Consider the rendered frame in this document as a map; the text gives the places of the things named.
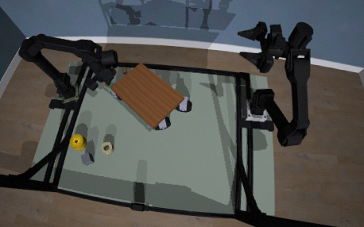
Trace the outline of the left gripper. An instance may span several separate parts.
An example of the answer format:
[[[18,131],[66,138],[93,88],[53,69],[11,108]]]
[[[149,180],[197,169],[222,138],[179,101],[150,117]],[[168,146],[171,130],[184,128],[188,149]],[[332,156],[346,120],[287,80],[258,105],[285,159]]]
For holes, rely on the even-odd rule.
[[[119,63],[115,63],[115,64],[108,64],[108,65],[104,65],[106,66],[107,68],[116,68],[117,66],[119,65]],[[99,68],[97,69],[92,69],[92,71],[95,73],[95,76],[91,79],[89,78],[84,84],[86,87],[88,87],[89,89],[91,89],[92,91],[94,91],[97,87],[98,87],[98,84],[97,84],[97,80],[101,83],[105,82],[103,81],[102,79],[99,79],[98,76],[97,76],[97,72],[99,73],[100,71],[103,70],[103,65],[101,65]]]

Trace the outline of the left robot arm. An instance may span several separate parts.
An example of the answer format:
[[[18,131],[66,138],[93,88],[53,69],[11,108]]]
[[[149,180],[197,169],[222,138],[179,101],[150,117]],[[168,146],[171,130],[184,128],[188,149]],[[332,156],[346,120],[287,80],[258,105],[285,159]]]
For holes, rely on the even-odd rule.
[[[73,53],[77,57],[82,58],[82,62],[87,61],[92,69],[97,69],[101,65],[118,63],[116,51],[113,49],[103,51],[102,46],[96,44],[92,40],[65,40],[56,37],[48,37],[44,34],[39,34],[23,40],[18,55],[27,62],[34,62],[43,72],[53,79],[58,90],[56,93],[62,94],[64,99],[74,97],[74,95],[76,95],[76,89],[70,84],[70,75],[66,72],[60,73],[41,54],[41,49],[43,48]],[[97,72],[99,79],[102,79],[106,83],[110,83],[115,75],[116,70],[113,67],[107,68],[104,66],[102,71],[99,73]]]

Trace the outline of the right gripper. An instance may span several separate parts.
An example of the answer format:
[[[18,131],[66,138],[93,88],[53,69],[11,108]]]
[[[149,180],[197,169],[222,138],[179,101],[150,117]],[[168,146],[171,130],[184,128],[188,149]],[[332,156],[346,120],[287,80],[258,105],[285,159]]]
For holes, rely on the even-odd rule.
[[[255,28],[238,32],[238,35],[241,37],[245,37],[250,40],[260,41],[261,44],[261,52],[240,52],[239,55],[243,58],[249,60],[257,69],[260,70],[261,73],[267,73],[273,66],[273,56],[275,56],[275,60],[278,60],[279,57],[284,57],[287,49],[287,44],[284,45],[283,48],[279,49],[270,49],[269,44],[271,44],[271,39],[269,36],[265,38],[266,33],[268,32],[267,26],[265,22],[259,21]],[[263,43],[264,41],[264,43]],[[265,50],[267,51],[265,51]],[[267,53],[267,54],[266,54]],[[271,54],[272,53],[272,54]],[[265,56],[266,54],[266,56]]]

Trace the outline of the wooden dolly with black caster wheels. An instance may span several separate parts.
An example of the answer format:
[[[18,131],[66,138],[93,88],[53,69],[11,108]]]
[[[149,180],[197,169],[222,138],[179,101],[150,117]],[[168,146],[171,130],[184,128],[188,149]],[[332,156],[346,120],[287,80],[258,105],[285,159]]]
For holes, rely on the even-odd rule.
[[[111,82],[105,83],[104,87],[108,87],[115,98],[119,96],[152,129],[167,129],[171,125],[167,116],[174,109],[180,112],[192,110],[188,97],[169,86],[142,63],[115,84]]]

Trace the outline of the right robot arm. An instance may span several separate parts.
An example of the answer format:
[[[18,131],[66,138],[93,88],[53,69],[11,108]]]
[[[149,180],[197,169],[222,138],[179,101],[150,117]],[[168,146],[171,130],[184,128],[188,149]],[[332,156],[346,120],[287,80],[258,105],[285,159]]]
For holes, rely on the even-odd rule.
[[[281,25],[270,25],[270,33],[267,35],[271,39],[270,49],[283,48],[287,44],[282,58],[286,58],[285,71],[292,87],[292,120],[290,123],[287,121],[273,100],[275,93],[272,89],[256,89],[250,111],[255,115],[264,115],[264,110],[268,112],[278,129],[277,138],[282,147],[301,144],[310,125],[307,81],[310,77],[311,49],[306,46],[312,40],[312,34],[313,28],[309,24],[298,22],[288,41],[282,36]],[[298,56],[304,58],[296,58]]]

